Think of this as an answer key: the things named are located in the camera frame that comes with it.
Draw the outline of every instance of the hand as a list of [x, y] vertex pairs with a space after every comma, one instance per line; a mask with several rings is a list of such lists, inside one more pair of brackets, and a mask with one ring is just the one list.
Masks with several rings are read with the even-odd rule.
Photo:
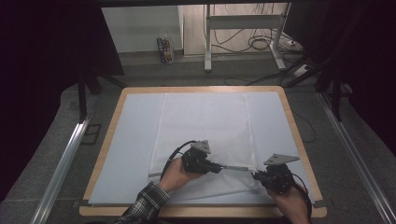
[[160, 186], [166, 192], [174, 189], [179, 189], [187, 184], [190, 180], [198, 178], [202, 174], [187, 173], [184, 170], [181, 158], [177, 158], [171, 161], [168, 169], [165, 171], [163, 178], [160, 181]]
[[291, 223], [309, 223], [306, 203], [303, 196], [297, 189], [291, 188], [288, 192], [282, 194], [278, 194], [271, 189], [267, 189], [267, 193], [274, 199], [280, 212], [285, 215]]

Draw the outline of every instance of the wooden frame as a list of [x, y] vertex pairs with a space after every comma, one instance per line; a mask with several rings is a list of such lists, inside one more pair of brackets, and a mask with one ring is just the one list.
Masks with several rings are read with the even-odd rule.
[[[281, 87], [278, 86], [260, 86], [260, 87], [225, 87], [225, 86], [209, 86], [209, 87], [149, 87], [149, 88], [125, 88], [120, 96], [116, 110], [114, 111], [113, 118], [108, 127], [104, 143], [102, 144], [101, 151], [98, 159], [92, 171], [90, 182], [85, 191], [83, 200], [88, 201], [91, 197], [93, 187], [95, 186], [96, 180], [102, 171], [103, 164], [107, 152], [110, 147], [111, 140], [117, 127], [117, 123], [120, 118], [120, 113], [123, 108], [123, 104], [128, 94], [134, 93], [164, 93], [164, 92], [252, 92], [252, 91], [276, 91], [279, 95], [291, 133], [296, 143], [301, 162], [304, 166], [305, 173], [307, 175], [309, 184], [311, 186], [312, 193], [314, 195], [314, 201], [322, 201], [322, 195], [318, 188], [318, 182], [315, 179], [312, 171], [311, 164], [306, 155], [305, 148], [301, 136], [298, 132], [296, 123], [290, 110], [286, 94]], [[79, 208], [79, 212], [83, 216], [121, 216], [127, 207], [95, 207], [82, 205]], [[312, 217], [325, 217], [327, 215], [326, 207], [320, 207], [312, 209]], [[238, 206], [182, 206], [172, 205], [165, 206], [162, 208], [159, 217], [280, 217], [282, 214], [275, 206], [258, 206], [258, 205], [238, 205]]]

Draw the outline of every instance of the black curtain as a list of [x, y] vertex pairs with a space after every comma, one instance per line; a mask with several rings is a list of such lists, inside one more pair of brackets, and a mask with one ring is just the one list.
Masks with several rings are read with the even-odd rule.
[[90, 67], [109, 75], [123, 71], [99, 7], [3, 2], [0, 17], [3, 201], [51, 125], [62, 92], [78, 82], [78, 73], [87, 74]]
[[349, 102], [396, 156], [395, 12], [396, 3], [371, 1], [340, 67], [353, 90]]

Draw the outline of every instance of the person's left hand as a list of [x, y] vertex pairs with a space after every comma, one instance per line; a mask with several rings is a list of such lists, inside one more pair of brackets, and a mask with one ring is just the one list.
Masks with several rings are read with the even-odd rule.
[[169, 192], [171, 190], [183, 187], [190, 180], [198, 178], [202, 175], [203, 174], [187, 173], [184, 170], [181, 158], [176, 158], [169, 164], [165, 175], [163, 175], [163, 178], [160, 181], [160, 186], [166, 192]]

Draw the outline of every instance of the plaid shirt sleeve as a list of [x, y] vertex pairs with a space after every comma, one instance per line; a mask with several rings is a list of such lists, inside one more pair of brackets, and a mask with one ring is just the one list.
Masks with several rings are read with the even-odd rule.
[[136, 202], [131, 205], [115, 224], [150, 223], [158, 216], [161, 207], [169, 199], [169, 195], [154, 182], [142, 189], [137, 195]]

